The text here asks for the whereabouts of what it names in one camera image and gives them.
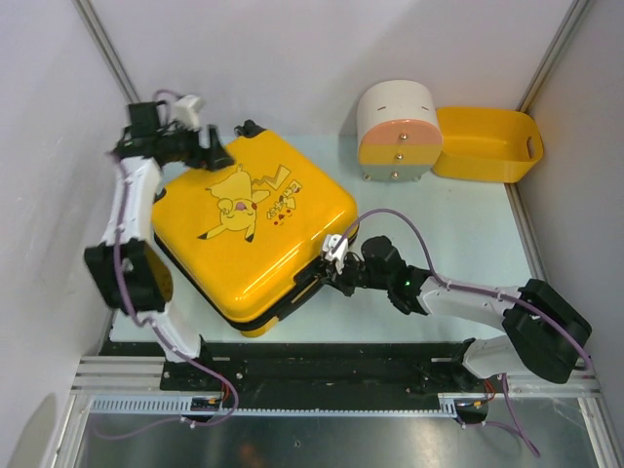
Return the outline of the yellow Pikachu suitcase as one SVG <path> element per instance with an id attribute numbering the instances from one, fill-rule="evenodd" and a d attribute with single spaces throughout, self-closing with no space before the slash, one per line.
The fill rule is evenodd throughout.
<path id="1" fill-rule="evenodd" d="M 215 311 L 258 337 L 321 287 L 325 238 L 357 218 L 353 196 L 299 150 L 247 120 L 231 167 L 189 169 L 153 206 L 157 245 Z"/>

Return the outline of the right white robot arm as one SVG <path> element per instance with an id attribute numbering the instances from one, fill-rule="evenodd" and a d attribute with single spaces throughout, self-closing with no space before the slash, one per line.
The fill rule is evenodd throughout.
<path id="1" fill-rule="evenodd" d="M 542 280 L 495 289 L 454 282 L 407 264 L 385 236 L 367 239 L 360 253 L 353 253 L 346 239 L 329 235 L 320 259 L 321 282 L 346 296 L 357 289 L 384 291 L 405 315 L 455 317 L 498 330 L 495 338 L 468 339 L 459 361 L 449 367 L 450 381 L 461 391 L 514 371 L 565 384 L 587 357 L 589 322 Z"/>

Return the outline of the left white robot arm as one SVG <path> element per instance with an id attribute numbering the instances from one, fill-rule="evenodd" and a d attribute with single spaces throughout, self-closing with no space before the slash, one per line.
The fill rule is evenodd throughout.
<path id="1" fill-rule="evenodd" d="M 209 387 L 215 365 L 199 356 L 202 337 L 179 315 L 168 266 L 154 250 L 152 210 L 166 165 L 217 172 L 233 165 L 216 126 L 203 128 L 197 95 L 131 103 L 129 124 L 110 156 L 115 191 L 110 218 L 98 244 L 84 250 L 84 261 L 106 303 L 154 331 L 166 357 L 184 362 L 181 377 L 192 388 Z M 200 133 L 206 131 L 208 144 Z"/>

